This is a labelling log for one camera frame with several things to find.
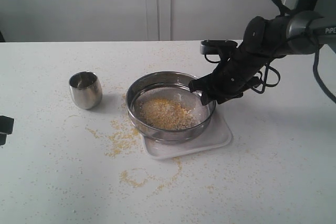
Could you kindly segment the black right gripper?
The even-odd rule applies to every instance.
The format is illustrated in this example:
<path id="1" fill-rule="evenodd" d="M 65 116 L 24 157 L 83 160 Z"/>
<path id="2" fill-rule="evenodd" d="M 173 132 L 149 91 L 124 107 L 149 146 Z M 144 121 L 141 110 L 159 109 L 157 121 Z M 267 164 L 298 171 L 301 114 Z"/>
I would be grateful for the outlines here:
<path id="1" fill-rule="evenodd" d="M 241 98 L 248 89 L 260 86 L 260 78 L 255 76 L 260 70 L 259 54 L 249 53 L 244 46 L 237 46 L 234 51 L 219 56 L 220 62 L 213 73 L 188 84 L 191 93 L 202 92 L 203 106 Z"/>

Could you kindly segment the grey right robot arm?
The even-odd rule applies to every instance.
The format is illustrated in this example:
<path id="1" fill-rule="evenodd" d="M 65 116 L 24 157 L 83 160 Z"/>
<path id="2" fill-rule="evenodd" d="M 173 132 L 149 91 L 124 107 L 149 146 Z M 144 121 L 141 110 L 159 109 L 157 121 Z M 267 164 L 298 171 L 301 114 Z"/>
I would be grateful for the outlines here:
<path id="1" fill-rule="evenodd" d="M 325 44 L 335 42 L 335 23 L 313 11 L 277 16 L 266 20 L 255 17 L 246 27 L 241 44 L 233 40 L 203 40 L 201 54 L 219 55 L 212 73 L 189 82 L 191 92 L 202 93 L 201 103 L 222 104 L 241 98 L 249 89 L 258 94 L 276 85 L 267 82 L 268 72 L 279 76 L 271 62 L 288 55 L 314 54 L 314 78 L 332 101 L 335 95 L 318 73 L 319 51 Z"/>

